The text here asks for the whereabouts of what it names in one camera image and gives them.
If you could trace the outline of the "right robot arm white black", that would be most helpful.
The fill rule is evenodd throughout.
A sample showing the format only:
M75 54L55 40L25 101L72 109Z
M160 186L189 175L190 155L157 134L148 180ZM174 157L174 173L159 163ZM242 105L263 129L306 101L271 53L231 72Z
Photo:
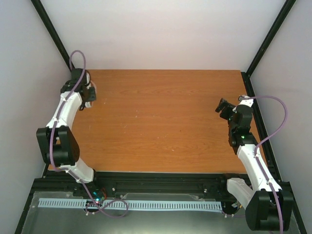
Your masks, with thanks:
M264 162L260 146L251 133L254 98L240 96L233 105L221 99L216 112L227 121L229 145L245 167L251 185L243 179L227 180L227 191L245 209L248 227L253 231L278 231L289 229L294 197L276 182Z

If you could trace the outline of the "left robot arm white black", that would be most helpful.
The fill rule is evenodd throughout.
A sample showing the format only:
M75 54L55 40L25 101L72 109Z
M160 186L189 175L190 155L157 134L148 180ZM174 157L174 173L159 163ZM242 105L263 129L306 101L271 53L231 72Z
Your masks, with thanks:
M72 133L77 111L91 107L96 100L96 88L91 85L88 71L76 68L60 90L58 107L47 125L36 131L44 163L70 174L78 183L85 183L90 196L101 192L101 183L94 179L94 169L80 157L79 145Z

